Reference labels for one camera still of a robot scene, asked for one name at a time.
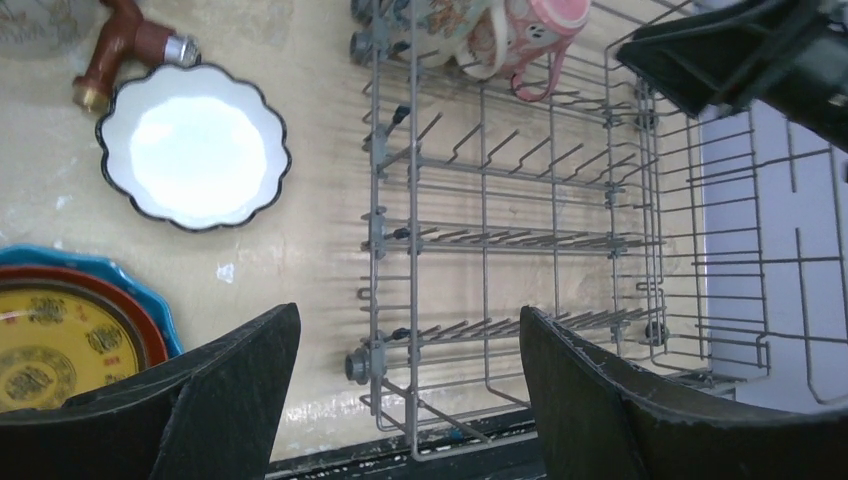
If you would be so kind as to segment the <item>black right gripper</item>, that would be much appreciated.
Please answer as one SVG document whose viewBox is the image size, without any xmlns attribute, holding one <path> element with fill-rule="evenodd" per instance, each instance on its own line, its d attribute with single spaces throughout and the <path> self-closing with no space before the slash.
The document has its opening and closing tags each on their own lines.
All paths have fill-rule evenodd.
<svg viewBox="0 0 848 480">
<path fill-rule="evenodd" d="M 685 114 L 759 100 L 847 149 L 847 3 L 739 1 L 635 30 L 617 60 Z"/>
</svg>

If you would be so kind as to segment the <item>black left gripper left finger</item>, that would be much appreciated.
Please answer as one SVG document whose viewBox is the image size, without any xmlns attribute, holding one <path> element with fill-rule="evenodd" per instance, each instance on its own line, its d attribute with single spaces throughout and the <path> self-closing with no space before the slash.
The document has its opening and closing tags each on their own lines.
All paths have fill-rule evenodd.
<svg viewBox="0 0 848 480">
<path fill-rule="evenodd" d="M 222 337 L 55 410 L 1 417 L 5 479 L 261 479 L 301 334 L 276 306 Z"/>
</svg>

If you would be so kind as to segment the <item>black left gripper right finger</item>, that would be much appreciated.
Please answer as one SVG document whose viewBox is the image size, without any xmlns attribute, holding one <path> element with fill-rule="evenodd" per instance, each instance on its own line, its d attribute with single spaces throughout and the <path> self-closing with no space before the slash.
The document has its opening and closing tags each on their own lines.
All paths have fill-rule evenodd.
<svg viewBox="0 0 848 480">
<path fill-rule="evenodd" d="M 843 479 L 847 414 L 714 396 L 520 311 L 520 352 L 551 479 Z"/>
</svg>

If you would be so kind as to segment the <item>pink ghost mug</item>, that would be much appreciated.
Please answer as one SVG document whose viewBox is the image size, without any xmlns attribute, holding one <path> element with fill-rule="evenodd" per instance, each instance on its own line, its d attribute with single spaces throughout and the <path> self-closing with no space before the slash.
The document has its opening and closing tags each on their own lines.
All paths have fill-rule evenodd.
<svg viewBox="0 0 848 480">
<path fill-rule="evenodd" d="M 478 63 L 467 70 L 484 79 L 507 77 L 513 94 L 525 102 L 548 97 L 559 82 L 567 49 L 588 24 L 590 0 L 498 1 L 469 35 L 466 52 Z M 554 57 L 545 87 L 524 82 L 530 64 Z"/>
</svg>

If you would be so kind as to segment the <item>seahorse pattern tall mug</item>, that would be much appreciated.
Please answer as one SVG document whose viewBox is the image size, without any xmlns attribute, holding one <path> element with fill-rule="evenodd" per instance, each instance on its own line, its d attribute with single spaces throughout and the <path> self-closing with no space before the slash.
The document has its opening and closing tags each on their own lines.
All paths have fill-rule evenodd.
<svg viewBox="0 0 848 480">
<path fill-rule="evenodd" d="M 389 30 L 391 55 L 419 66 L 435 68 L 453 59 L 478 79 L 493 76 L 503 65 L 506 41 L 495 42 L 492 60 L 480 59 L 471 49 L 471 34 L 484 19 L 497 35 L 507 30 L 503 1 L 390 1 L 383 12 Z"/>
</svg>

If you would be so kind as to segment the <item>white scalloped bowl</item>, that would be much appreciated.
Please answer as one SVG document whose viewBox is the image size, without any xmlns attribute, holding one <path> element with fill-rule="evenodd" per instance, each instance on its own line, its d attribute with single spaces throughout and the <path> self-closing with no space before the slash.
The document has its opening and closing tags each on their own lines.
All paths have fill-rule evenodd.
<svg viewBox="0 0 848 480">
<path fill-rule="evenodd" d="M 192 233 L 238 228 L 280 198 L 287 136 L 262 90 L 214 63 L 124 82 L 95 126 L 107 183 L 140 215 Z"/>
</svg>

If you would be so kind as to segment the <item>green inside floral mug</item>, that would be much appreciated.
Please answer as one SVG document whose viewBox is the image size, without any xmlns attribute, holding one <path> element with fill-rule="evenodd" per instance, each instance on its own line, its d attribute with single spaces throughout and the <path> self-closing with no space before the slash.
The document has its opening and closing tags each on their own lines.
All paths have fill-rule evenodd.
<svg viewBox="0 0 848 480">
<path fill-rule="evenodd" d="M 94 25 L 97 1 L 8 0 L 1 2 L 1 56 L 42 59 L 65 53 Z"/>
</svg>

